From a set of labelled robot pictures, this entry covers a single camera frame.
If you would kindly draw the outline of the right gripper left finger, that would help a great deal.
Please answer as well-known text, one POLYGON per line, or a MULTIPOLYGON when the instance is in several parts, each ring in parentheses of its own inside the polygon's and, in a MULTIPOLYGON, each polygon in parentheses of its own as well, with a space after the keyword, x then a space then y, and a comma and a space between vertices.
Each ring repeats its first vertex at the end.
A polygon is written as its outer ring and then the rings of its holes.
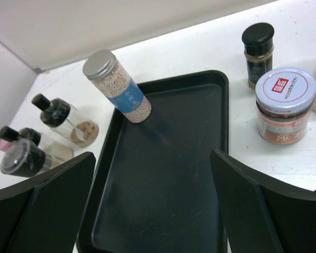
POLYGON ((84 152, 0 189, 0 252, 72 252, 96 158, 84 152))

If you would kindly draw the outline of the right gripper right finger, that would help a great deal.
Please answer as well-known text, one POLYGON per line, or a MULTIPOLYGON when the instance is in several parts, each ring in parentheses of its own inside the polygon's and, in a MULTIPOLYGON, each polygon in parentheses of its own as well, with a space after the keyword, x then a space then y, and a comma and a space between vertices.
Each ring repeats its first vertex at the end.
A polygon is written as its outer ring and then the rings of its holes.
POLYGON ((316 252, 316 190, 213 150, 210 164, 232 252, 316 252))

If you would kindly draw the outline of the clear top pepper grinder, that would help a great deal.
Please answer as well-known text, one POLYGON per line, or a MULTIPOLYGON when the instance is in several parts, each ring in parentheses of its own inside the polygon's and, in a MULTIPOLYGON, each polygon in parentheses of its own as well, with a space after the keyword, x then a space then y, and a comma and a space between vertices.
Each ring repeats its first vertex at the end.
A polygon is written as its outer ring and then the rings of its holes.
POLYGON ((3 174, 30 178, 65 162, 45 153, 33 141, 22 137, 18 131, 8 126, 0 129, 0 139, 11 143, 0 164, 3 174))

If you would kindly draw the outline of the black lid bottle front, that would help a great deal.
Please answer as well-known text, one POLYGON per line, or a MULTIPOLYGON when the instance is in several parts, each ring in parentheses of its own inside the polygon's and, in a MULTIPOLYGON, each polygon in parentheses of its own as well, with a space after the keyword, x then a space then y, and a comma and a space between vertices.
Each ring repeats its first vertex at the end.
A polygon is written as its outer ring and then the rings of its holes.
POLYGON ((23 128, 19 130, 19 134, 33 141, 45 153, 60 158, 63 161, 70 160, 73 157, 73 150, 71 148, 54 140, 43 132, 36 131, 32 128, 23 128))

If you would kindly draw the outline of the silver lid grain bottle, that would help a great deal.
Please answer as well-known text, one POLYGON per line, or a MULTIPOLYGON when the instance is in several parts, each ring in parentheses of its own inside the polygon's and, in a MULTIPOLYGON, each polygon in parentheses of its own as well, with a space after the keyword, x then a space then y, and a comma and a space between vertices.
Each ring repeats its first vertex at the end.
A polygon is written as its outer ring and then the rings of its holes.
POLYGON ((110 50, 89 56, 83 74, 130 122, 141 123, 150 116, 151 103, 110 50))

